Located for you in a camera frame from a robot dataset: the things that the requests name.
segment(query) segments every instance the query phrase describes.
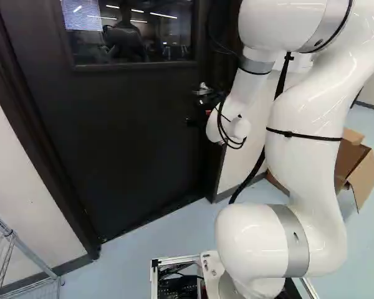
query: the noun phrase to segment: door window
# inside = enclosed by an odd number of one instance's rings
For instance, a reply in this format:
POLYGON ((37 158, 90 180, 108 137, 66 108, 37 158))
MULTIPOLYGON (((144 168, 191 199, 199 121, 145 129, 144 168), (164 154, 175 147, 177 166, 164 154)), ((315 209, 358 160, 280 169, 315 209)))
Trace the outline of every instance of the door window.
POLYGON ((193 60, 193 0, 61 0, 76 65, 193 60))

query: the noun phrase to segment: robotic arm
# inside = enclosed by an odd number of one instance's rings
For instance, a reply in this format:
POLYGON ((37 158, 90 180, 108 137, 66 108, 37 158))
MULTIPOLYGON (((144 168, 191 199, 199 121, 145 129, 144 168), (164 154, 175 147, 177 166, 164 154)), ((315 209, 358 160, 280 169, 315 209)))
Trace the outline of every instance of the robotic arm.
MULTIPOLYGON (((267 125, 267 163, 290 190, 290 205, 233 204, 216 219, 219 256, 238 294, 274 298, 285 277, 325 275, 347 257, 333 174, 350 105, 374 73, 374 0, 243 0, 239 33, 244 58, 223 106, 232 120, 223 127, 238 140, 250 130, 238 115, 278 53, 318 52, 305 80, 277 99, 267 125)), ((212 142, 221 141, 217 113, 206 130, 212 142)))

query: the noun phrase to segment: cardboard box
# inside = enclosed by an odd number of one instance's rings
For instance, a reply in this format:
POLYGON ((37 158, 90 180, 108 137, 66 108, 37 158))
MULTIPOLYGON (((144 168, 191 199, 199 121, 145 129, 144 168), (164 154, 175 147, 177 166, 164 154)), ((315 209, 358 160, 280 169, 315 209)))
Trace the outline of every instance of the cardboard box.
MULTIPOLYGON (((364 135, 350 129, 343 132, 335 163, 334 186, 338 194, 342 189, 353 189, 357 211, 369 198, 374 188, 374 151, 362 145, 364 135)), ((289 191, 267 171, 267 180, 284 194, 289 191)))

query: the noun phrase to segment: light blue floor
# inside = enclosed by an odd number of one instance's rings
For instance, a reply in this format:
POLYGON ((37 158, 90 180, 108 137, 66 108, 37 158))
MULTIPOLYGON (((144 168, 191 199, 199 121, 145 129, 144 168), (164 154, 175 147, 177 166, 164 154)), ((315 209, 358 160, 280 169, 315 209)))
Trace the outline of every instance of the light blue floor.
MULTIPOLYGON (((373 110, 355 107, 347 126, 366 134, 365 144, 374 149, 373 110)), ((267 181, 248 188, 238 199, 266 203, 287 200, 267 181)), ((202 199, 106 243, 98 261, 65 276, 61 299, 150 298, 150 260, 215 249, 214 220, 226 204, 211 205, 202 199)), ((374 298, 374 192, 362 213, 349 217, 347 226, 348 262, 336 274, 314 280, 322 299, 374 298)))

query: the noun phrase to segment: silver joint ring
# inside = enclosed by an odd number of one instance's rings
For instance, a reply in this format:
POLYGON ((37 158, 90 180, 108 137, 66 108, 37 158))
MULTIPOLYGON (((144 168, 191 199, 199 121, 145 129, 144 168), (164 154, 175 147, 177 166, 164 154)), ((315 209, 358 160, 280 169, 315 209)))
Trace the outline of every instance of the silver joint ring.
POLYGON ((242 56, 239 68, 250 74, 267 75, 272 71, 274 63, 275 62, 255 61, 242 56))
POLYGON ((324 15, 312 37, 294 52, 313 53, 335 40, 345 27, 354 0, 328 0, 324 15))
POLYGON ((285 205, 269 204, 284 228, 288 246, 288 267, 284 277, 303 277, 309 268, 309 243, 297 216, 285 205))

